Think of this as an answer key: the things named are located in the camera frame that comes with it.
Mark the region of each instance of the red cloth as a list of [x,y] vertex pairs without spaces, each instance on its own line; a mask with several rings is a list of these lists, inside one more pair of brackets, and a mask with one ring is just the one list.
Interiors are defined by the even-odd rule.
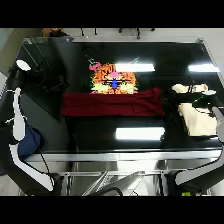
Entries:
[[164,116],[160,90],[134,94],[65,93],[64,116]]

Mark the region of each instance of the pink object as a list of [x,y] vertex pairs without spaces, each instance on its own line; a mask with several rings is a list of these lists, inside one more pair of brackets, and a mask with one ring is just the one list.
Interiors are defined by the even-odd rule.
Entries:
[[96,66],[97,67],[101,66],[101,63],[100,62],[97,62]]
[[96,72],[96,66],[90,65],[89,69]]
[[110,77],[112,77],[112,78],[117,78],[119,76],[119,74],[118,74],[118,72],[111,72],[110,73]]

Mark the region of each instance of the white cloth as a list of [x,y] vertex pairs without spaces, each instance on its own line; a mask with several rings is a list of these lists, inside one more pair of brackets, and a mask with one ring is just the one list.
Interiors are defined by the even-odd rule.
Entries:
[[[186,93],[189,86],[183,86],[181,84],[176,84],[172,87],[177,93]],[[208,86],[206,84],[195,85],[192,92],[203,92],[207,91]],[[183,116],[186,123],[188,134],[190,136],[210,136],[216,135],[217,120],[215,117],[210,117],[208,109],[197,108],[197,110],[192,107],[191,103],[182,103],[179,105],[179,114]]]

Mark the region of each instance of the floor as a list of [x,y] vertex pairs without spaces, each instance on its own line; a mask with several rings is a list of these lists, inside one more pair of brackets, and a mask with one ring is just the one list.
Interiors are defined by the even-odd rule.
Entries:
[[[94,35],[94,28],[84,28],[84,34],[87,36]],[[80,28],[65,28],[65,33],[71,36],[80,36]],[[141,36],[198,36],[203,37],[207,42],[209,49],[215,59],[217,66],[219,67],[222,74],[224,74],[224,29],[215,28],[156,28],[154,32],[151,28],[141,28]],[[98,35],[122,35],[122,36],[135,36],[135,29],[124,29],[120,34],[118,28],[97,28]],[[0,92],[3,86],[4,77],[0,74]],[[43,163],[32,163],[34,167],[41,171],[46,171]],[[67,170],[66,163],[50,162],[48,163],[51,172],[63,172]],[[18,187],[8,177],[0,177],[0,195],[11,196],[18,195]]]

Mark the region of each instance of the table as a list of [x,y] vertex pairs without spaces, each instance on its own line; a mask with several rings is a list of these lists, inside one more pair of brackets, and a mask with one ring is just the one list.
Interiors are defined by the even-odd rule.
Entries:
[[[48,60],[51,71],[46,66],[46,83],[57,85],[58,76],[68,82],[67,92],[91,92],[91,73],[88,59],[96,62],[129,63],[138,58],[141,63],[153,63],[155,71],[136,73],[138,91],[153,87],[161,90],[170,89],[174,84],[189,85],[206,83],[210,89],[223,89],[223,78],[220,73],[190,73],[192,64],[213,63],[205,41],[197,37],[62,37],[62,38],[26,38],[18,57],[35,67],[30,55],[40,58],[41,50]],[[63,91],[42,91],[33,89],[28,96],[38,103],[50,116],[60,119],[60,107]],[[70,140],[64,149],[54,150],[48,147],[44,151],[48,161],[119,161],[119,160],[166,160],[217,158],[221,144],[215,138],[192,138],[183,130],[175,130],[170,118],[167,128],[168,138],[162,147],[153,142],[126,142],[120,144],[114,139],[117,127],[148,127],[152,124],[163,125],[154,118],[68,118]],[[33,155],[28,160],[40,160]]]

